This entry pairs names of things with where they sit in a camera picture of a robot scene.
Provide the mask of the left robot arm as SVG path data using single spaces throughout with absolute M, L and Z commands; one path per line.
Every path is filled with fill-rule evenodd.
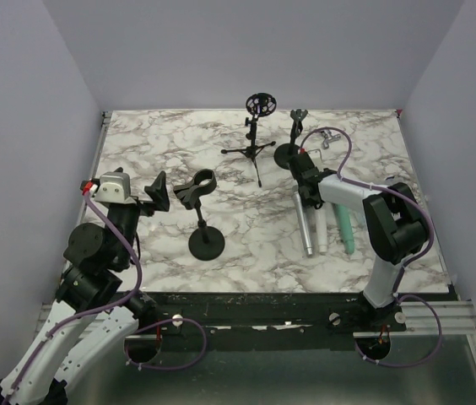
M 121 168 L 84 181 L 81 189 L 91 208 L 107 208 L 96 212 L 105 224 L 79 224 L 70 234 L 63 253 L 70 266 L 34 342 L 0 380 L 0 404 L 67 403 L 99 357 L 127 335 L 148 332 L 157 320 L 155 301 L 138 284 L 116 293 L 122 283 L 117 273 L 140 264 L 133 249 L 139 218 L 170 208 L 165 172 L 144 188 L 147 201 L 132 195 Z

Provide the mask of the black shock-mount tripod stand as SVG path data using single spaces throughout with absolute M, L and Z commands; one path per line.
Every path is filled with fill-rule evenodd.
M 246 100 L 246 111 L 251 115 L 245 119 L 245 126 L 249 128 L 246 139 L 250 142 L 245 148 L 221 149 L 221 154 L 242 154 L 249 159 L 256 171 L 257 184 L 262 187 L 257 156 L 266 147 L 273 147 L 276 142 L 272 141 L 265 144 L 257 144 L 257 124 L 261 117 L 270 116 L 277 108 L 277 101 L 274 96 L 268 93 L 255 93 Z

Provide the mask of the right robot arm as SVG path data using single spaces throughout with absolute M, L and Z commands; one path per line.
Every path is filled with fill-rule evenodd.
M 306 152 L 292 156 L 288 167 L 296 181 L 293 202 L 303 241 L 311 238 L 307 208 L 337 204 L 364 215 L 376 258 L 362 292 L 367 303 L 360 305 L 355 313 L 362 328 L 376 330 L 387 320 L 384 307 L 394 301 L 411 256 L 431 241 L 431 227 L 425 214 L 404 183 L 384 187 L 353 181 L 334 170 L 319 170 Z

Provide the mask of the mint green microphone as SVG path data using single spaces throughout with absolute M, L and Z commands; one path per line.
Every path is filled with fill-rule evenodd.
M 355 244 L 354 232 L 352 224 L 350 222 L 349 211 L 345 206 L 340 204 L 334 204 L 333 210 L 335 212 L 336 220 L 338 222 L 339 233 L 341 241 L 343 242 L 345 252 L 348 255 L 352 255 L 355 250 Z

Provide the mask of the black round-base microphone stand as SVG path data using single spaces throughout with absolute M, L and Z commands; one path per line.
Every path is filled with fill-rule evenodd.
M 290 111 L 290 117 L 293 120 L 293 125 L 289 135 L 289 142 L 279 145 L 274 152 L 274 162 L 276 165 L 284 170 L 289 168 L 289 160 L 298 154 L 300 148 L 296 144 L 296 139 L 301 135 L 303 131 L 303 121 L 307 117 L 309 111 L 296 109 Z

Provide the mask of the black left-corner microphone stand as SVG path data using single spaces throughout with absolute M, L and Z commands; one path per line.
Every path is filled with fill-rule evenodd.
M 200 198 L 212 193 L 217 186 L 213 170 L 202 169 L 186 184 L 173 187 L 173 192 L 186 210 L 197 213 L 197 228 L 188 240 L 191 254 L 201 261 L 212 261 L 219 257 L 225 248 L 225 240 L 221 231 L 208 226 L 202 214 Z

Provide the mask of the grey silver microphone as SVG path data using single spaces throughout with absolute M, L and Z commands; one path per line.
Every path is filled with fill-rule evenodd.
M 309 227 L 308 218 L 306 216 L 306 211 L 302 205 L 300 194 L 298 192 L 293 192 L 292 199 L 295 205 L 295 211 L 297 215 L 298 225 L 300 229 L 300 237 L 302 240 L 304 252 L 307 257 L 312 257 L 314 255 L 314 251 L 311 239 L 311 230 Z

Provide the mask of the white microphone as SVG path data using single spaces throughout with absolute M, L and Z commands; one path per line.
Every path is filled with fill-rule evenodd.
M 327 219 L 324 208 L 315 210 L 315 224 L 318 251 L 320 255 L 327 254 Z

